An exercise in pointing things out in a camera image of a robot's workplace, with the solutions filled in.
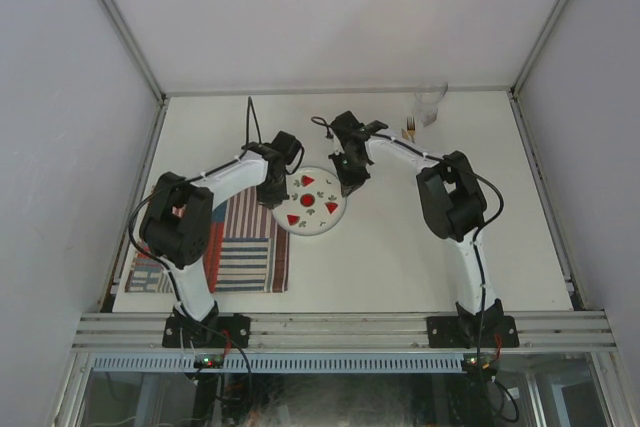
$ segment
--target round plate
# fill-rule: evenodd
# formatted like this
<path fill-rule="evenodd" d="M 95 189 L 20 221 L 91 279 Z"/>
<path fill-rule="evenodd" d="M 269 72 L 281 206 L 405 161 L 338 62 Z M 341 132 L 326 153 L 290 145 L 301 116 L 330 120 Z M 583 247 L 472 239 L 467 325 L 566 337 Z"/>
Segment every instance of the round plate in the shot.
<path fill-rule="evenodd" d="M 276 222 L 296 235 L 318 235 L 342 218 L 347 199 L 340 193 L 340 181 L 318 167 L 301 167 L 287 176 L 289 200 L 273 209 Z"/>

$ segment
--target white wall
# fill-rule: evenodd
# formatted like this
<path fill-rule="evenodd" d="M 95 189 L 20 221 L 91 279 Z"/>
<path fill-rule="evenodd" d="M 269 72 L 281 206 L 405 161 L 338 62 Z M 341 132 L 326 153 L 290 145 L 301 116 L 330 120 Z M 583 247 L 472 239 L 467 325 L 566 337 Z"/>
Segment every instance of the white wall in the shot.
<path fill-rule="evenodd" d="M 116 0 L 167 92 L 509 86 L 555 0 Z"/>
<path fill-rule="evenodd" d="M 0 415 L 44 425 L 154 119 L 96 0 L 0 0 Z"/>
<path fill-rule="evenodd" d="M 640 0 L 574 0 L 523 97 L 594 307 L 640 392 Z"/>

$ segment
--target red circle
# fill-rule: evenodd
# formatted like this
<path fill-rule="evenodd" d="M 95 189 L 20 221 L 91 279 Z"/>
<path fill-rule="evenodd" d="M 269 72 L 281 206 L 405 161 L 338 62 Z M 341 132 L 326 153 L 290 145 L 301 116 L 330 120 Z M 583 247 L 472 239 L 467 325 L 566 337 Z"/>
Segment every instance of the red circle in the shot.
<path fill-rule="evenodd" d="M 300 197 L 300 203 L 303 207 L 311 207 L 316 203 L 316 198 L 311 194 L 304 194 Z"/>

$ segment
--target gray wall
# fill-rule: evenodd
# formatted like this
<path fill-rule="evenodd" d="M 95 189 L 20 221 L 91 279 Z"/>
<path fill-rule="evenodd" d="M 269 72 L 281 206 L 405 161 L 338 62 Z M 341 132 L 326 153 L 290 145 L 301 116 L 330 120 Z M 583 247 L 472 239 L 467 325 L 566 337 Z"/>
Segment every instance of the gray wall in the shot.
<path fill-rule="evenodd" d="M 96 0 L 0 0 L 0 424 L 44 425 L 154 103 Z"/>
<path fill-rule="evenodd" d="M 640 0 L 573 0 L 523 108 L 593 307 L 640 391 Z"/>

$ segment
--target red triangle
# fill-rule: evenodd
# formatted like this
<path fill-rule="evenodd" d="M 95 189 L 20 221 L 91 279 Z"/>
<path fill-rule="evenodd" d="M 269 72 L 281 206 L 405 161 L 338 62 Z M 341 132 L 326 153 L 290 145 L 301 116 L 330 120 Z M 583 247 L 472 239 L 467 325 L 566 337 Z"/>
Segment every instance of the red triangle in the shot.
<path fill-rule="evenodd" d="M 338 208 L 338 204 L 336 204 L 335 202 L 327 202 L 324 205 L 327 206 L 327 210 L 330 214 L 333 214 L 333 212 Z"/>
<path fill-rule="evenodd" d="M 314 182 L 315 180 L 316 179 L 313 179 L 313 178 L 309 177 L 308 175 L 303 175 L 302 178 L 300 179 L 300 181 L 302 182 L 302 185 L 304 187 L 306 187 L 310 183 Z"/>

